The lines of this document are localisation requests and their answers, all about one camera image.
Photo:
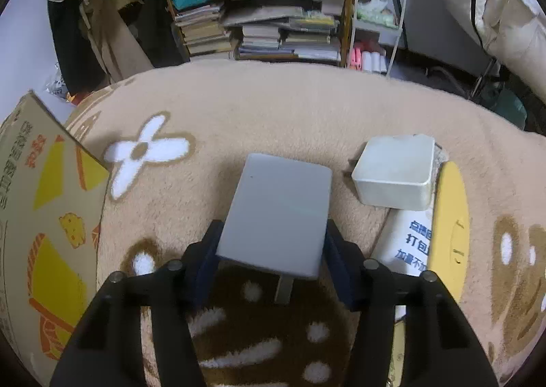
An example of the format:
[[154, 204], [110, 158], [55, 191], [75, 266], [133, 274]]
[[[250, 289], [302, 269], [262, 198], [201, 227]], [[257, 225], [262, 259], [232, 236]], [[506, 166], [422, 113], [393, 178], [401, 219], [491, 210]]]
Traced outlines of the yellow round disc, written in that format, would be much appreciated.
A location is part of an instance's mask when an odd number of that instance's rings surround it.
[[459, 302], [468, 269], [470, 221], [468, 198], [458, 166], [441, 167], [432, 217], [428, 269], [434, 271]]

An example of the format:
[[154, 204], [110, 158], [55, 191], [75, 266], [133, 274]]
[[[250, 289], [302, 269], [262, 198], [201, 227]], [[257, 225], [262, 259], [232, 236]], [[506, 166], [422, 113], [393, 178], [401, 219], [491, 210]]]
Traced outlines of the brown cardboard box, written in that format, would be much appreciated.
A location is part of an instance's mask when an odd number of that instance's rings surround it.
[[108, 170], [33, 93], [1, 127], [1, 332], [47, 386], [96, 290]]

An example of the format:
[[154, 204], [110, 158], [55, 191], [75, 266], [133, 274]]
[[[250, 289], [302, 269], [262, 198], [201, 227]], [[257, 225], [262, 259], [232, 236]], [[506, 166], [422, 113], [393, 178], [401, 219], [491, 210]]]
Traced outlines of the white square charger box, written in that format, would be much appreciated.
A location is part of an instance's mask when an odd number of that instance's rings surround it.
[[432, 193], [435, 139], [378, 136], [364, 146], [351, 177], [364, 205], [424, 211]]

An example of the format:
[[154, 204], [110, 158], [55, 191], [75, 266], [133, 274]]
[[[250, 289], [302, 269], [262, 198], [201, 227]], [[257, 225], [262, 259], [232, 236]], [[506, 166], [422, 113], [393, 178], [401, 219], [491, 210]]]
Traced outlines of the grey white power adapter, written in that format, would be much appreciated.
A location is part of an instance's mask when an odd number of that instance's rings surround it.
[[217, 246], [225, 261], [278, 275], [275, 302], [296, 279], [316, 280], [329, 216], [329, 167], [251, 153]]

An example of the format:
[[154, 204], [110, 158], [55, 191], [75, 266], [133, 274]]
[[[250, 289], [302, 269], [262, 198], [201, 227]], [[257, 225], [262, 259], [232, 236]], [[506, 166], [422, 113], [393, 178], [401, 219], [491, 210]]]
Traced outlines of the white printed paper bag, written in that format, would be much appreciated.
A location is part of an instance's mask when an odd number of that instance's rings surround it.
[[390, 209], [379, 232], [371, 258], [391, 271], [418, 276], [428, 268], [434, 196], [423, 211], [403, 208], [394, 197], [386, 199]]

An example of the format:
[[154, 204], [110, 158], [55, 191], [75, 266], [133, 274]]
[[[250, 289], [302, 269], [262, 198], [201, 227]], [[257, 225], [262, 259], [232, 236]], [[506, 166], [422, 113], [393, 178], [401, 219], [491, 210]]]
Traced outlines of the plastic bag with toys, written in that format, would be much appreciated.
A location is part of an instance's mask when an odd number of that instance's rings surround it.
[[66, 79], [59, 62], [55, 63], [53, 73], [47, 78], [44, 89], [64, 102], [80, 105], [94, 90], [85, 78]]

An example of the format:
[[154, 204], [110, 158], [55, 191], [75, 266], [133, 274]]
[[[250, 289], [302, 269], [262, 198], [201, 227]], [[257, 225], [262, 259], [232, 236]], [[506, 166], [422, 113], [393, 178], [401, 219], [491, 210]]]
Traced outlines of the black hanging coat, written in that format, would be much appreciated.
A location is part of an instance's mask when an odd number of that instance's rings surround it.
[[86, 27], [82, 22], [80, 2], [47, 1], [56, 58], [72, 95], [100, 90], [106, 85], [106, 75], [91, 49]]

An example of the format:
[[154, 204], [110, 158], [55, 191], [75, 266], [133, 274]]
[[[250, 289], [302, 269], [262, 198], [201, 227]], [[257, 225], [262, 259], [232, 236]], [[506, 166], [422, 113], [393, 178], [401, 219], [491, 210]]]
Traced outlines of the stack of books left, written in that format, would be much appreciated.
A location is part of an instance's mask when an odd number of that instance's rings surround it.
[[222, 24], [224, 11], [222, 2], [210, 2], [175, 13], [174, 24], [191, 61], [230, 57], [232, 37]]

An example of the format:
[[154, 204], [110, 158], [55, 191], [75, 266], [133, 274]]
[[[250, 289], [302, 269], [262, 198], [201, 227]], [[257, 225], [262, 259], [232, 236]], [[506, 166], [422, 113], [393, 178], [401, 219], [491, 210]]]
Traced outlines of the stack of books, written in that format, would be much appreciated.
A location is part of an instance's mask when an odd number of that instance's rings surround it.
[[222, 24], [224, 11], [222, 2], [210, 2], [175, 13], [174, 24], [191, 61], [230, 57], [232, 37]]
[[221, 23], [235, 58], [272, 62], [342, 61], [345, 0], [229, 0]]

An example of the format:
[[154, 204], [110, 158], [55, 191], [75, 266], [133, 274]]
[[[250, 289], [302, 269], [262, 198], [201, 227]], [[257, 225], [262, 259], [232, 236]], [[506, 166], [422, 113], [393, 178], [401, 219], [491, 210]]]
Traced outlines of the stack of books right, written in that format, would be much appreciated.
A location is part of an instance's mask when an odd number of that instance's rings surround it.
[[221, 23], [235, 58], [272, 62], [342, 61], [345, 0], [229, 0]]

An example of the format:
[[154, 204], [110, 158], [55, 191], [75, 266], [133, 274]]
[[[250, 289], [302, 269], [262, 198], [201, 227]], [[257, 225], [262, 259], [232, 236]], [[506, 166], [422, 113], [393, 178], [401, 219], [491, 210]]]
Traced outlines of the beige hanging coat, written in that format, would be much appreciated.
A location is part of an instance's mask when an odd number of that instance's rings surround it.
[[80, 13], [91, 49], [110, 83], [153, 69], [153, 64], [120, 15], [143, 0], [82, 0]]

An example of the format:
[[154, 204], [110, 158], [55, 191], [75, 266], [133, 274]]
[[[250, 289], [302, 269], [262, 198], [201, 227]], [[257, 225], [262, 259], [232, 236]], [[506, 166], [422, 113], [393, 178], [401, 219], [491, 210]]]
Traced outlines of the white metal trolley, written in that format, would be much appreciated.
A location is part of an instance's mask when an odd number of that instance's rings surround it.
[[349, 69], [387, 77], [406, 40], [407, 0], [351, 0]]

